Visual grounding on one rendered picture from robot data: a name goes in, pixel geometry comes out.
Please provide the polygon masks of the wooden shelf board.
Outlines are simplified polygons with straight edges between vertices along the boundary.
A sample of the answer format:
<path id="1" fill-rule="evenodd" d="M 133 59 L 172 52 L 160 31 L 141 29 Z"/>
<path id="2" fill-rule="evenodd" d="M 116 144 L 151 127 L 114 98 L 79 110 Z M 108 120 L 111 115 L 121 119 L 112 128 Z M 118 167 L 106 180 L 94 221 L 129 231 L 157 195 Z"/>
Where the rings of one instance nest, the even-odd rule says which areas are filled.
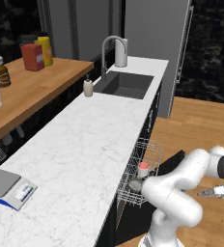
<path id="1" fill-rule="evenodd" d="M 7 63 L 12 85 L 1 89 L 0 139 L 94 68 L 93 62 L 54 58 L 39 71 L 22 59 Z"/>

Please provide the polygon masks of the grey and blue kitchen scale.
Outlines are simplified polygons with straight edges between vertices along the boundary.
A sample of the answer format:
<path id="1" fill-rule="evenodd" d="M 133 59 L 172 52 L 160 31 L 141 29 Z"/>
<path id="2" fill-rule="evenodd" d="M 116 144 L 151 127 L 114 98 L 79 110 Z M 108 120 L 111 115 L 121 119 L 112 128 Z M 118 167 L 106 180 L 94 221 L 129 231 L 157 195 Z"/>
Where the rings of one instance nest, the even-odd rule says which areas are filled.
<path id="1" fill-rule="evenodd" d="M 20 210 L 38 186 L 18 174 L 0 169 L 0 204 Z"/>

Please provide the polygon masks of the stainless steel fridge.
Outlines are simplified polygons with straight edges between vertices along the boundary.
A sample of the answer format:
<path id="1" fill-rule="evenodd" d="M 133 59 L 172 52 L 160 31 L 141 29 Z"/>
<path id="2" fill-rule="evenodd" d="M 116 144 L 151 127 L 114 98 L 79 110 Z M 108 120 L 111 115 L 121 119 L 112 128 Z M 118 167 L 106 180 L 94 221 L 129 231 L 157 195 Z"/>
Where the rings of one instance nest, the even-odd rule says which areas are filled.
<path id="1" fill-rule="evenodd" d="M 190 6 L 192 0 L 126 0 L 128 55 L 169 61 L 162 80 L 159 117 L 171 115 Z"/>

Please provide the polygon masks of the white jug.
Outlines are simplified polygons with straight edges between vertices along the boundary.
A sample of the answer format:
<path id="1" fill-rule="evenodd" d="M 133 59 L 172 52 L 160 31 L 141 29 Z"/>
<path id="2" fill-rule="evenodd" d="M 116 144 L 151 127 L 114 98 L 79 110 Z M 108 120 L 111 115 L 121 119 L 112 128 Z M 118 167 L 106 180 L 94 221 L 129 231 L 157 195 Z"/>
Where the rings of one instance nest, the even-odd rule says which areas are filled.
<path id="1" fill-rule="evenodd" d="M 115 66 L 118 68 L 127 66 L 125 46 L 119 40 L 115 40 Z"/>

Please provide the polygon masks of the grey tall cupboard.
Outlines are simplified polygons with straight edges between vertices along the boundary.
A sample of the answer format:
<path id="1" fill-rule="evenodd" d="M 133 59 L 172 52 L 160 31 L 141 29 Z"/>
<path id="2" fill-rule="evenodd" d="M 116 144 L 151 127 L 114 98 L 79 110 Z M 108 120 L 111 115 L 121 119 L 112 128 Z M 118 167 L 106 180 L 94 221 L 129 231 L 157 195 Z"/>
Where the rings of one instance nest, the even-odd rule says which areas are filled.
<path id="1" fill-rule="evenodd" d="M 124 0 L 37 0 L 41 28 L 57 58 L 94 61 L 102 42 L 122 34 Z"/>

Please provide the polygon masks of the black counter cupboards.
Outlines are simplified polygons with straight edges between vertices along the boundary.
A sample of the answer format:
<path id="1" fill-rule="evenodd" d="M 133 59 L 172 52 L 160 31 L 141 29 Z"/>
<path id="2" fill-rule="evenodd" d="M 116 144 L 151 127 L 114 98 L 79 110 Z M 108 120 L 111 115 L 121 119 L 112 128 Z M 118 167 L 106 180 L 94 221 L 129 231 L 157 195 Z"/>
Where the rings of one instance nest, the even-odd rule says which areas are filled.
<path id="1" fill-rule="evenodd" d="M 156 91 L 148 117 L 144 122 L 138 139 L 151 138 L 157 116 L 160 89 L 161 87 L 158 87 Z M 116 247 L 146 232 L 150 227 L 154 211 L 155 207 L 147 202 L 141 206 L 134 206 L 124 201 L 119 202 L 117 194 L 95 247 Z"/>

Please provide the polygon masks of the white soap dispenser bottle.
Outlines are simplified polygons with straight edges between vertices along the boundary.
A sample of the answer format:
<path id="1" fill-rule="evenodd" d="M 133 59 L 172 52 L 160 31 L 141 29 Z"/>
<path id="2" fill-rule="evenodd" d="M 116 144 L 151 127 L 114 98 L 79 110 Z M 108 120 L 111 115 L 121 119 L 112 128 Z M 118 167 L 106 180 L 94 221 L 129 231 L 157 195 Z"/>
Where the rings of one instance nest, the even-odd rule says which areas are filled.
<path id="1" fill-rule="evenodd" d="M 86 79 L 83 83 L 83 91 L 86 97 L 90 97 L 93 95 L 93 81 L 90 79 L 90 75 L 86 75 Z"/>

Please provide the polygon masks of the brown jar with white lid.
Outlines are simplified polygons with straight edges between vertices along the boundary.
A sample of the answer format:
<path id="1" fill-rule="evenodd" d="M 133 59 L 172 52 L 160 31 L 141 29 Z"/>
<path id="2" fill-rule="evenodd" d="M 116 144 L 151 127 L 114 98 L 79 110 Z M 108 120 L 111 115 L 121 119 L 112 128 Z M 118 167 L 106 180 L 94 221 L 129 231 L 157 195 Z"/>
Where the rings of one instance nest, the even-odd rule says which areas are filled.
<path id="1" fill-rule="evenodd" d="M 3 57 L 0 56 L 0 87 L 11 85 L 11 78 L 7 67 L 4 65 Z"/>

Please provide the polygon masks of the grey speckled bowl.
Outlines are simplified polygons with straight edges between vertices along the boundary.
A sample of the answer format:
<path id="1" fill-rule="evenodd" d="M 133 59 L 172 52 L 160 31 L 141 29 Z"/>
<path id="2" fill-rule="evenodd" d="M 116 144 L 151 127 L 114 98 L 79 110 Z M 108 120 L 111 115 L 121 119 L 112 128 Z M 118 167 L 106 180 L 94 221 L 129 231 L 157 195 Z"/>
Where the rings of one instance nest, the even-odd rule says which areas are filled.
<path id="1" fill-rule="evenodd" d="M 140 193 L 142 190 L 143 181 L 140 178 L 131 178 L 128 183 L 127 187 L 133 193 Z"/>

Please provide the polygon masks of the black dishwasher door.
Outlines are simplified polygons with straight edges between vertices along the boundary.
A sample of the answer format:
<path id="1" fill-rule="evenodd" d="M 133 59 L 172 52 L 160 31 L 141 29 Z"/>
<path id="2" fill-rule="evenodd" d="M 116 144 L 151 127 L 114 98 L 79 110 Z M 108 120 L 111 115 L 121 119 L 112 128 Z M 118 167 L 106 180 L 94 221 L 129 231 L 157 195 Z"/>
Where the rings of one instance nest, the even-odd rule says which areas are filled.
<path id="1" fill-rule="evenodd" d="M 178 151 L 175 155 L 168 158 L 166 161 L 164 161 L 162 164 L 158 167 L 158 175 L 163 176 L 170 172 L 172 172 L 174 169 L 176 169 L 181 161 L 185 157 L 185 152 L 183 150 Z"/>

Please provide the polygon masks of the hanging grey utensil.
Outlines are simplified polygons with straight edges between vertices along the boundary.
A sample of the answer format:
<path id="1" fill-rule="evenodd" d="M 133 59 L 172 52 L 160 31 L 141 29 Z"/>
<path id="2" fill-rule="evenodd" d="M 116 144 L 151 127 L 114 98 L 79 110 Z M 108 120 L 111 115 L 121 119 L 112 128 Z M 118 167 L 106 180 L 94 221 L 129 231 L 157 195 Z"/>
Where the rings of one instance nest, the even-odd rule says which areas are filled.
<path id="1" fill-rule="evenodd" d="M 20 138 L 24 138 L 25 134 L 24 134 L 24 131 L 22 130 L 21 125 L 18 125 L 18 126 L 16 127 L 16 130 L 17 130 L 17 133 L 18 133 L 19 137 L 20 137 Z"/>
<path id="2" fill-rule="evenodd" d="M 10 133 L 6 134 L 3 138 L 2 138 L 2 142 L 5 146 L 8 146 L 11 142 L 13 141 L 13 137 Z"/>

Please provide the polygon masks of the yellow bottle with black lid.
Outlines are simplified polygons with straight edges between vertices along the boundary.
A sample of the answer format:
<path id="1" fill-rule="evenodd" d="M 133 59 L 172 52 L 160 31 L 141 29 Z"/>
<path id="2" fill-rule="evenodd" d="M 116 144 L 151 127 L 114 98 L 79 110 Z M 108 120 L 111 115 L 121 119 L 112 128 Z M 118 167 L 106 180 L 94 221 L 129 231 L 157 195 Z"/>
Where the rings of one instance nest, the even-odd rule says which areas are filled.
<path id="1" fill-rule="evenodd" d="M 42 46 L 44 65 L 46 67 L 52 66 L 53 65 L 52 48 L 51 48 L 50 38 L 47 35 L 47 33 L 44 31 L 38 32 L 37 39 L 35 40 L 35 44 L 40 44 Z"/>

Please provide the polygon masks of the dark grey sink basin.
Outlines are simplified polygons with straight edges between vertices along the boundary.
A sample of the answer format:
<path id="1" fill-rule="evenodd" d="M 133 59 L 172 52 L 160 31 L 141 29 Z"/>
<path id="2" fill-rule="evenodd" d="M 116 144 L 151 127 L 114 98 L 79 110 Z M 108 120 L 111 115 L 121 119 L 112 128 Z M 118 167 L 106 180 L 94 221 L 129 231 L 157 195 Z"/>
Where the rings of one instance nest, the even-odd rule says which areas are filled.
<path id="1" fill-rule="evenodd" d="M 112 96 L 143 99 L 153 79 L 150 75 L 110 70 L 106 73 L 106 80 L 99 80 L 94 86 L 94 91 Z"/>

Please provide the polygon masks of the silver curved tap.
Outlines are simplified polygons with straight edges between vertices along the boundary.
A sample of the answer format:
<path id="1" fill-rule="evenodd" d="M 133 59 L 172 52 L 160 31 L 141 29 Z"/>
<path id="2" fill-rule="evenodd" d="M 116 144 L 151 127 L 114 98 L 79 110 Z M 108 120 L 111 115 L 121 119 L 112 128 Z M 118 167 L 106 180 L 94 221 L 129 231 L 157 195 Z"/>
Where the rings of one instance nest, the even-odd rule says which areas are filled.
<path id="1" fill-rule="evenodd" d="M 123 38 L 119 37 L 119 36 L 109 36 L 107 37 L 103 43 L 102 43 L 102 48 L 101 48 L 101 80 L 102 81 L 106 81 L 106 65 L 105 65 L 105 46 L 109 41 L 112 40 L 118 40 L 121 42 L 121 44 L 124 46 L 125 48 L 125 53 L 127 51 L 127 47 L 126 47 L 126 42 Z"/>

